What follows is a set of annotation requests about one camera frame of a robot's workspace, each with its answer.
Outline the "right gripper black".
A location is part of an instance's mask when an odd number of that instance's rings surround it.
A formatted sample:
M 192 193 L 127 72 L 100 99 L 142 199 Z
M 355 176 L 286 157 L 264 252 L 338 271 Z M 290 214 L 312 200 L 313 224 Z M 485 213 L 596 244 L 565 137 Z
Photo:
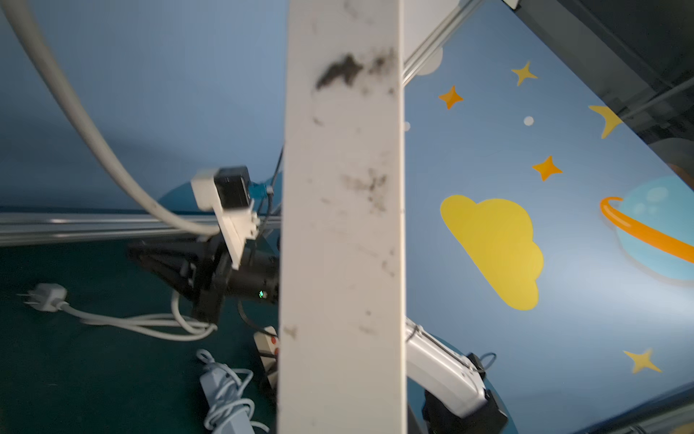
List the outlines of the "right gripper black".
M 192 301 L 192 316 L 201 322 L 219 322 L 226 298 L 272 305 L 279 302 L 278 256 L 252 248 L 236 263 L 220 235 L 207 242 L 133 242 L 128 244 L 127 257 Z

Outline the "white power strip with cord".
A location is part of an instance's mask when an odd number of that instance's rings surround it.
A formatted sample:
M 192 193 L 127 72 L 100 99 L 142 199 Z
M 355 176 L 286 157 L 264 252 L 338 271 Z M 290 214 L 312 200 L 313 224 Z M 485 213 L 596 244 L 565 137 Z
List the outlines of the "white power strip with cord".
M 200 385 L 209 405 L 204 418 L 206 430 L 214 434 L 269 433 L 269 426 L 253 420 L 255 401 L 244 396 L 253 372 L 219 363 L 204 349 L 196 356 L 204 364 Z

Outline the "white power strip usb ports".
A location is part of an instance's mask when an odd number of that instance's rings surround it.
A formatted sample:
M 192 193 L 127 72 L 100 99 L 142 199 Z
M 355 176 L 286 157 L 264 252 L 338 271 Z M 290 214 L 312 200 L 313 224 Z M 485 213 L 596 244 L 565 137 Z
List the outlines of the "white power strip usb ports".
M 146 207 L 283 164 L 278 429 L 403 433 L 403 3 L 5 1 L 1 202 Z

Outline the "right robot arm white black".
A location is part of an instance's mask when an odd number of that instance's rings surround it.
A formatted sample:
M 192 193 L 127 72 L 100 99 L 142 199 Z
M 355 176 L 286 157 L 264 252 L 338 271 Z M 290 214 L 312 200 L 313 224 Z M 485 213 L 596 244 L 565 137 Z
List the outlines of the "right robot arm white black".
M 127 255 L 192 304 L 201 326 L 217 325 L 226 298 L 275 305 L 280 298 L 280 259 L 266 252 L 238 260 L 222 236 L 206 241 L 173 238 L 134 242 Z M 411 320 L 405 333 L 407 374 L 424 389 L 423 419 L 430 433 L 500 433 L 509 418 L 484 383 L 475 354 L 462 356 Z

